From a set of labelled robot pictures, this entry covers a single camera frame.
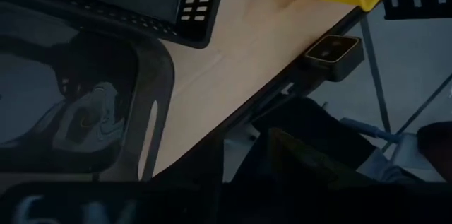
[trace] light wood tabletop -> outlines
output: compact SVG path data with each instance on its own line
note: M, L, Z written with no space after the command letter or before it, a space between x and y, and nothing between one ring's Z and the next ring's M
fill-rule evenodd
M154 175L182 157L353 8L323 0L221 0L207 48L164 41L176 77Z

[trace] floor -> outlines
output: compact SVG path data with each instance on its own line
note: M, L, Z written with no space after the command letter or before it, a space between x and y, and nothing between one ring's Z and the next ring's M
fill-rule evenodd
M384 20L384 15L381 4L368 15L368 20L391 131L395 133L452 74L452 19L389 21ZM360 24L347 35L362 37ZM320 105L327 102L328 112L337 119L347 117L383 129L368 59L344 81L325 82L309 97ZM405 132L416 133L422 126L448 120L452 120L452 83ZM241 136L237 134L237 130L234 131L226 141L225 181L232 179L247 149L252 146L246 129ZM379 148L386 145L382 139L368 139ZM394 149L392 145L386 151L386 157L391 157Z

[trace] small black device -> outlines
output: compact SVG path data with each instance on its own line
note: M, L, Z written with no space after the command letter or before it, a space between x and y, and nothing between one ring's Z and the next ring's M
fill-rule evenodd
M340 82L364 61L364 49L358 37L327 35L304 57L310 66L322 70L328 81Z

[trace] wooden table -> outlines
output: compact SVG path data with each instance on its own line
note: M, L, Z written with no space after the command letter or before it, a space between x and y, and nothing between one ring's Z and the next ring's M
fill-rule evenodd
M323 0L221 0L207 48L164 42L176 81L154 175L183 156L353 8Z

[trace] dark fabric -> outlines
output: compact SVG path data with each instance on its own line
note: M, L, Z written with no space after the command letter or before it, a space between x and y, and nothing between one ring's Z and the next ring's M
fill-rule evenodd
M279 128L356 170L375 150L368 140L330 116L308 98L294 98L254 122L268 136Z
M419 152L448 182L452 182L452 122L438 122L417 132Z

